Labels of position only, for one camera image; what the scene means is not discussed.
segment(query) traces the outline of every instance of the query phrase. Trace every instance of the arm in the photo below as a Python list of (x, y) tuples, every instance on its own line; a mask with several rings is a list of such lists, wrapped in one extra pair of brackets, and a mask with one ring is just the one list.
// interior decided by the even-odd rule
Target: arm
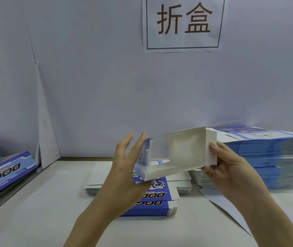
[(108, 177), (91, 204), (76, 220), (63, 247), (96, 246), (108, 225), (132, 208), (150, 188), (150, 181), (135, 184), (132, 178), (145, 133), (141, 134), (126, 157), (132, 138), (133, 134), (130, 134), (117, 145)]
[(210, 143), (218, 165), (203, 171), (242, 214), (260, 247), (293, 246), (293, 223), (256, 170), (221, 142)]

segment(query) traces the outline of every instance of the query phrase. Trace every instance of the forearm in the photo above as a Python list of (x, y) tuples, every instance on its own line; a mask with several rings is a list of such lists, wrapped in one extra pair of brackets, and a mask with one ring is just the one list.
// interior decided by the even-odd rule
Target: forearm
[(63, 247), (94, 247), (111, 223), (97, 206), (91, 203), (77, 218)]
[(238, 208), (260, 247), (293, 246), (293, 223), (272, 198)]

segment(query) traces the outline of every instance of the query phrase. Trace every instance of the hand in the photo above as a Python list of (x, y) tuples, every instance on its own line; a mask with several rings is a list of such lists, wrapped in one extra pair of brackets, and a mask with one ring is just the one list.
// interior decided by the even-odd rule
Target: hand
[(211, 142), (209, 147), (218, 164), (202, 170), (238, 210), (257, 200), (272, 199), (262, 178), (243, 157), (221, 142)]
[(126, 149), (133, 137), (131, 133), (117, 144), (110, 173), (91, 204), (97, 206), (110, 220), (132, 208), (151, 186), (151, 181), (139, 184), (133, 181), (134, 165), (141, 152), (145, 133), (141, 134), (126, 157)]

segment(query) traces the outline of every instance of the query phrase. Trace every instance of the toy box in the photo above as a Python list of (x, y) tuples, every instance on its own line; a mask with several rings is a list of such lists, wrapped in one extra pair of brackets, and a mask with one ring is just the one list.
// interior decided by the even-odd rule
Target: toy box
[(29, 153), (14, 154), (0, 159), (0, 190), (36, 169), (38, 166)]

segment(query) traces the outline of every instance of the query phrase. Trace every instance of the person's left hand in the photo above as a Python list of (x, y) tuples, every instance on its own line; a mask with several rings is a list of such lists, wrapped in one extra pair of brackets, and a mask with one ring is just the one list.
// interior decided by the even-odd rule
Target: person's left hand
[(151, 186), (151, 181), (138, 184), (133, 181), (134, 165), (141, 152), (145, 133), (141, 134), (126, 157), (126, 149), (133, 137), (131, 133), (117, 144), (110, 173), (91, 203), (100, 213), (105, 213), (109, 220), (114, 220), (132, 208)]

